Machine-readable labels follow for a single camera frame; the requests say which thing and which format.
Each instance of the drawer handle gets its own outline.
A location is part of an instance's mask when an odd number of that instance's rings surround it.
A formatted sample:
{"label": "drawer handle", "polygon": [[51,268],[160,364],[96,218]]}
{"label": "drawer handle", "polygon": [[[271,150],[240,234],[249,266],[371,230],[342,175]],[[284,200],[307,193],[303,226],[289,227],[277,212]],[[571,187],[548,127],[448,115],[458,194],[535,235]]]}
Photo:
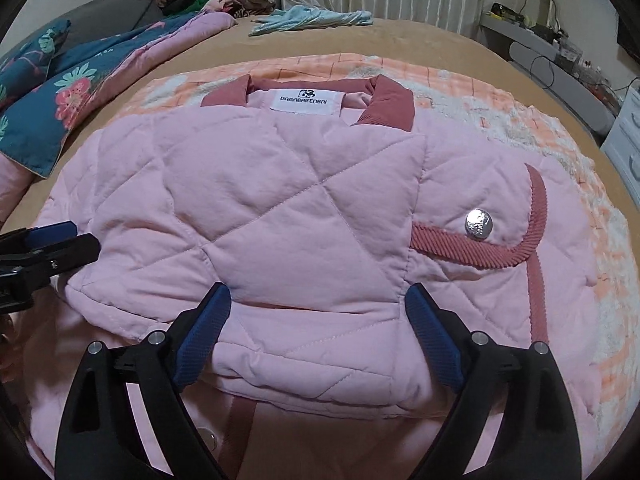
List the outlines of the drawer handle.
{"label": "drawer handle", "polygon": [[636,163],[636,158],[633,155],[629,155],[629,170],[631,174],[634,176],[636,182],[640,182],[640,174],[636,170],[634,170],[634,164]]}

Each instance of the bed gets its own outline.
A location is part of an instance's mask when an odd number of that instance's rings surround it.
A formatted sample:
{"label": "bed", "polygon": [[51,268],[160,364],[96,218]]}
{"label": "bed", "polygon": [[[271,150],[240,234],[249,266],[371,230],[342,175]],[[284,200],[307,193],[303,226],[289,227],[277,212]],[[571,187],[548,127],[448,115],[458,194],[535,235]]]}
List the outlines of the bed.
{"label": "bed", "polygon": [[[611,203],[628,222],[633,253],[636,256],[640,254],[638,211],[618,174],[604,154],[597,149],[589,134],[571,115],[526,76],[514,70],[480,44],[436,27],[406,21],[376,20],[374,25],[370,27],[306,30],[250,38],[248,32],[252,26],[250,18],[238,20],[235,27],[201,42],[157,67],[117,96],[111,103],[94,113],[92,117],[89,117],[68,139],[62,158],[51,177],[48,180],[36,182],[30,187],[8,218],[2,232],[30,225],[36,219],[49,195],[60,169],[73,156],[78,147],[92,132],[105,126],[117,115],[143,112],[144,110],[140,107],[141,100],[144,100],[146,94],[148,95],[149,88],[158,88],[160,84],[158,82],[151,84],[154,80],[170,78],[185,72],[203,71],[239,63],[242,65],[214,70],[212,73],[221,79],[254,70],[261,75],[266,74],[273,78],[286,78],[295,74],[297,79],[305,79],[305,59],[301,58],[302,56],[357,53],[360,56],[345,57],[345,59],[341,59],[340,56],[330,57],[325,58],[324,62],[329,61],[329,65],[332,67],[341,66],[341,63],[345,62],[353,62],[354,66],[377,66],[381,70],[398,71],[399,73],[402,70],[407,70],[405,64],[430,67],[429,70],[425,69],[425,77],[428,79],[431,75],[446,81],[447,89],[443,90],[444,93],[464,98],[465,96],[473,97],[475,92],[493,92],[492,98],[494,100],[515,99],[516,102],[525,105],[521,108],[523,113],[529,113],[527,110],[530,108],[527,107],[533,106],[542,114],[558,118],[570,137],[577,143],[582,154],[593,160],[594,170],[604,184]],[[259,60],[288,57],[294,59],[286,61],[291,66],[286,69],[287,73],[285,74],[282,73],[282,68],[274,72],[268,62],[259,62]],[[385,67],[384,62],[387,59],[398,62],[389,63]],[[293,67],[295,64],[299,65],[298,70]],[[327,74],[326,78],[332,78],[332,74]],[[437,88],[438,84],[434,81],[430,86]],[[498,95],[490,86],[505,92],[499,92]],[[617,214],[613,209],[600,213],[607,216],[612,214],[612,211],[613,214]],[[593,227],[598,229],[596,217],[594,217]],[[633,267],[631,274],[635,277],[636,273],[637,270]],[[623,283],[616,281],[617,276],[604,276],[602,279],[604,281],[612,280],[614,288],[623,285]],[[591,478],[611,478],[610,475],[622,467],[621,464],[625,456],[630,455],[629,450],[632,446],[637,446],[636,443],[639,439],[640,424],[636,415],[616,444],[616,449],[609,452],[620,434],[623,433],[626,423],[638,404],[639,387],[636,377],[640,363],[636,359],[638,350],[634,338],[637,333],[638,313],[630,312],[629,314],[620,327],[621,332],[617,334],[617,337],[622,341],[618,341],[620,345],[616,351],[612,349],[616,345],[616,342],[613,341],[616,335],[609,332],[603,336],[608,339],[607,344],[610,348],[606,358],[603,357],[602,370],[604,373],[601,399],[602,405],[606,404],[609,413],[606,415],[607,427],[603,428],[599,437],[593,466],[605,459],[607,453],[609,455]],[[622,376],[626,377],[626,382],[622,380]]]}

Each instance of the floral pillow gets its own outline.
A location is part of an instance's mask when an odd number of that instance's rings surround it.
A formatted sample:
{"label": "floral pillow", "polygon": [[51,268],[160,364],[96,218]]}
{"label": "floral pillow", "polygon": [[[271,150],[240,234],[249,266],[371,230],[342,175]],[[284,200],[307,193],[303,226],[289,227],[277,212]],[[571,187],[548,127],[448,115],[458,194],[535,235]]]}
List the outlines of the floral pillow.
{"label": "floral pillow", "polygon": [[53,22],[16,54],[0,60],[0,113],[46,81],[51,59],[65,42],[70,26],[69,20]]}

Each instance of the button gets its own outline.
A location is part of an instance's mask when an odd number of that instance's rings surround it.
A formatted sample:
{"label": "button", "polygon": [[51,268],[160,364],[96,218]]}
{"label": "button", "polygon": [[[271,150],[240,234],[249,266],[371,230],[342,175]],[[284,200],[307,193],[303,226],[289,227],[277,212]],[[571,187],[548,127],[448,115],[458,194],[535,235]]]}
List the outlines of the button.
{"label": "button", "polygon": [[218,447],[218,440],[213,434],[213,431],[209,430],[208,428],[198,428],[198,434],[200,435],[200,438],[204,442],[204,445],[207,446],[207,449],[209,451],[213,452],[216,450],[216,448]]}
{"label": "button", "polygon": [[466,215],[466,232],[473,238],[486,240],[494,228],[494,221],[487,211],[472,209]]}

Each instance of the floral blanket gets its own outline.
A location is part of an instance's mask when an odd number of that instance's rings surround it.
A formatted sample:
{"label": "floral blanket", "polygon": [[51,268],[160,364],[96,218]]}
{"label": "floral blanket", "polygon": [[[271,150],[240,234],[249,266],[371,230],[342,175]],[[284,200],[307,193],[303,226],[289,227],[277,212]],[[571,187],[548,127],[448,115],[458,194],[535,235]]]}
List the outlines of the floral blanket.
{"label": "floral blanket", "polygon": [[159,63],[233,25],[223,12],[185,14],[61,54],[47,80],[0,117],[0,152],[48,177],[66,137],[92,110]]}
{"label": "floral blanket", "polygon": [[473,124],[480,134],[555,157],[575,182],[588,211],[596,254],[600,334],[595,361],[602,376],[595,413],[598,439],[592,471],[624,430],[640,399],[640,286],[626,219],[571,135],[556,118],[526,107],[508,92],[468,76],[360,54],[251,61],[157,79],[114,117],[199,106],[213,89],[244,74],[278,81],[327,81],[383,73],[414,92],[415,105]]}

